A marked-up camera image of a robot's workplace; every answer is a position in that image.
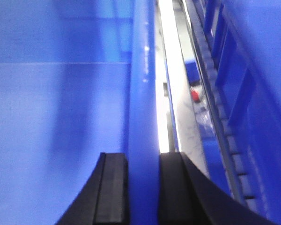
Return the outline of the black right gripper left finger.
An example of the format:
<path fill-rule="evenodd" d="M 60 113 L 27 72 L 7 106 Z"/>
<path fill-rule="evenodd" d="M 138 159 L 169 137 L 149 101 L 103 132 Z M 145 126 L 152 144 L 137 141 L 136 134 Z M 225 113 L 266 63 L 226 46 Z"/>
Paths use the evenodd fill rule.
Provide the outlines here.
<path fill-rule="evenodd" d="M 128 225 L 128 162 L 123 153 L 101 153 L 89 179 L 58 225 Z"/>

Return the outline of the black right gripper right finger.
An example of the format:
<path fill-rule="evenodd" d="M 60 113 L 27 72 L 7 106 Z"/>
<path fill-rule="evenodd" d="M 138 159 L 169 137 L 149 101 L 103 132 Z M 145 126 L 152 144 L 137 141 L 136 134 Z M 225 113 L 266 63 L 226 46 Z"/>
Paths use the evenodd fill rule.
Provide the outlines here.
<path fill-rule="evenodd" d="M 271 225 L 210 181 L 183 152 L 162 153 L 158 221 L 161 225 Z"/>

